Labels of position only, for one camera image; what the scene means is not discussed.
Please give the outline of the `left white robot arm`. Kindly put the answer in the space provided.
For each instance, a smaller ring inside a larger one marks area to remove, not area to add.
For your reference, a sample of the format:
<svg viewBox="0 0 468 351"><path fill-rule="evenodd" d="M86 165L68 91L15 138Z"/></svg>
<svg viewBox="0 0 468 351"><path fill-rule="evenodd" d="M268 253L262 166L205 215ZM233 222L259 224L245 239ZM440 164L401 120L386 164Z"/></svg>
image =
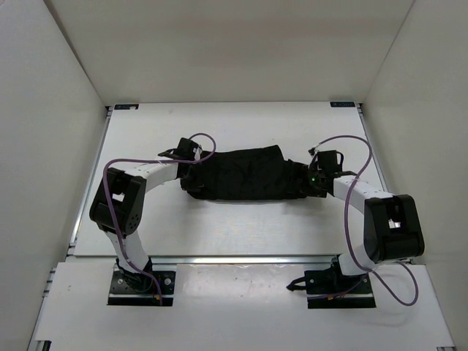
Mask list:
<svg viewBox="0 0 468 351"><path fill-rule="evenodd" d="M127 281L135 290L147 290L153 281L151 260L137 232L146 194L182 178L191 165L212 155L193 137L183 137L176 148L160 153L156 159L114 159L105 165L89 216L111 241L118 267L127 273Z"/></svg>

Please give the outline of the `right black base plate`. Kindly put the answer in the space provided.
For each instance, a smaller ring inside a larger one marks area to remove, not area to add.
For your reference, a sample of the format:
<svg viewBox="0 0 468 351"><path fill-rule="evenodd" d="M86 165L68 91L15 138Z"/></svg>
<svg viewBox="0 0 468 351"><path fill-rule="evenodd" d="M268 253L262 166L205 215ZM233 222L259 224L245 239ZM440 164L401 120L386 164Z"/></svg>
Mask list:
<svg viewBox="0 0 468 351"><path fill-rule="evenodd" d="M286 288L305 291L308 309L373 309L376 302L367 274L343 276L332 268L324 271L304 271Z"/></svg>

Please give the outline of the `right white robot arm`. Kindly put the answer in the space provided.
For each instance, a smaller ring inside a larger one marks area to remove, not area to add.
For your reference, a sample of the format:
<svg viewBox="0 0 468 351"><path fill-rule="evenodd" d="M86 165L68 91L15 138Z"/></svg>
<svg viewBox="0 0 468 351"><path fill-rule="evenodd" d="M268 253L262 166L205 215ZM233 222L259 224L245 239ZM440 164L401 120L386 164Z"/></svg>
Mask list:
<svg viewBox="0 0 468 351"><path fill-rule="evenodd" d="M419 257L425 242L413 197L395 195L369 185L352 171L343 171L344 155L336 150L311 149L309 183L323 196L344 201L344 231L348 252L336 260L338 268L328 274L328 286L337 293L354 284L354 276L373 271L378 264ZM363 236L353 246L349 209L363 215Z"/></svg>

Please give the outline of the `black pleated skirt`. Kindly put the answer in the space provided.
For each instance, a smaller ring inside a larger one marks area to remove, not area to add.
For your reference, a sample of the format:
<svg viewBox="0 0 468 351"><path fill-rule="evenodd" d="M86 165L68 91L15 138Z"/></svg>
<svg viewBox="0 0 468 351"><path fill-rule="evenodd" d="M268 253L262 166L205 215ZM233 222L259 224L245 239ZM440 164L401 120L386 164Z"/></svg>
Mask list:
<svg viewBox="0 0 468 351"><path fill-rule="evenodd" d="M181 188L198 200L295 200L317 194L308 166L285 159L278 145L216 152L189 166Z"/></svg>

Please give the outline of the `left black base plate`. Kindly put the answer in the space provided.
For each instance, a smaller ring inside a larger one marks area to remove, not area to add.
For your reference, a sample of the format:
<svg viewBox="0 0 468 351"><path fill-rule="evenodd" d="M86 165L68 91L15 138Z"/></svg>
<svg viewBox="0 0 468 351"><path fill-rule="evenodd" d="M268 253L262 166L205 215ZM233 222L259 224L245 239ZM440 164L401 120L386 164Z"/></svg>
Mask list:
<svg viewBox="0 0 468 351"><path fill-rule="evenodd" d="M163 270L154 269L153 275L159 283L161 293L158 293L152 279L147 279L143 286L140 285L134 289L127 283L122 272L115 267L108 290L108 306L172 306L176 285L175 267L170 266Z"/></svg>

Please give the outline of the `left blue corner label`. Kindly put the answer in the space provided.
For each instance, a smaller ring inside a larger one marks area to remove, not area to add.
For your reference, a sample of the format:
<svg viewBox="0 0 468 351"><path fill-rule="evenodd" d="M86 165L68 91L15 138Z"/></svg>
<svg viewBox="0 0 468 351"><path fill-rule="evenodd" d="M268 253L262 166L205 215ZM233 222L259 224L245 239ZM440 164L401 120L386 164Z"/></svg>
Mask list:
<svg viewBox="0 0 468 351"><path fill-rule="evenodd" d="M139 104L116 104L114 105L114 110L137 110Z"/></svg>

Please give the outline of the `blue corner label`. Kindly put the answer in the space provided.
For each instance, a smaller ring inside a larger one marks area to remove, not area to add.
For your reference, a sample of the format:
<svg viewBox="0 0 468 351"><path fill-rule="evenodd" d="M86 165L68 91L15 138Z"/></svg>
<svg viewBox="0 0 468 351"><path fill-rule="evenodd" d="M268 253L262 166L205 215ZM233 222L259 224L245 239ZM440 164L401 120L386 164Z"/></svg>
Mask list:
<svg viewBox="0 0 468 351"><path fill-rule="evenodd" d="M114 105L114 110L137 110L139 104L116 104Z"/></svg>
<svg viewBox="0 0 468 351"><path fill-rule="evenodd" d="M355 103L347 101L332 101L330 102L330 106L332 108L352 108L355 107Z"/></svg>

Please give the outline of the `aluminium table rail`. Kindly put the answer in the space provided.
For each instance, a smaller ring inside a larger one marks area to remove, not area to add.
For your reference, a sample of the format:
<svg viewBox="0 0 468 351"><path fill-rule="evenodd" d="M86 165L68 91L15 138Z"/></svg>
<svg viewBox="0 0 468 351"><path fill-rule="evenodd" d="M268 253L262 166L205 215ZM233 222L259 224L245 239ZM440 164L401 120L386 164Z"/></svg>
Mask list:
<svg viewBox="0 0 468 351"><path fill-rule="evenodd" d="M293 255L293 256L153 256L153 264L193 264L193 265L249 265L249 264L326 264L333 255Z"/></svg>

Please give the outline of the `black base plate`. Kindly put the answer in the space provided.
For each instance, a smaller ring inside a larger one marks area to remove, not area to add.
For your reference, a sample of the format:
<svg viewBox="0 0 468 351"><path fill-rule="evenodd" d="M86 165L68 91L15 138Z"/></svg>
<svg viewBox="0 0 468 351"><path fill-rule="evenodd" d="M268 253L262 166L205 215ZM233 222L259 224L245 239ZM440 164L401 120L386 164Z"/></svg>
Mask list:
<svg viewBox="0 0 468 351"><path fill-rule="evenodd" d="M367 274L343 276L332 268L324 271L304 271L286 288L305 291L308 309L373 309L376 302Z"/></svg>
<svg viewBox="0 0 468 351"><path fill-rule="evenodd" d="M122 272L115 267L108 290L108 306L172 306L176 285L175 267L170 266L163 270L154 269L153 275L159 283L161 293L158 293L152 279L147 279L143 286L140 285L134 289L127 283Z"/></svg>

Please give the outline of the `right blue corner label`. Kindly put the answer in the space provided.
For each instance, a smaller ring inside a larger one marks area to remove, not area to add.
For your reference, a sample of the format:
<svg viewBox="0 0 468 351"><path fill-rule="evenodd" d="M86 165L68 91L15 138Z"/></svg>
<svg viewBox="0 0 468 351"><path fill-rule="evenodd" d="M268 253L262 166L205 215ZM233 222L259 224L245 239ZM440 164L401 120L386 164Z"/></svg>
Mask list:
<svg viewBox="0 0 468 351"><path fill-rule="evenodd" d="M332 101L330 102L330 106L332 108L352 108L355 107L355 103L347 101Z"/></svg>

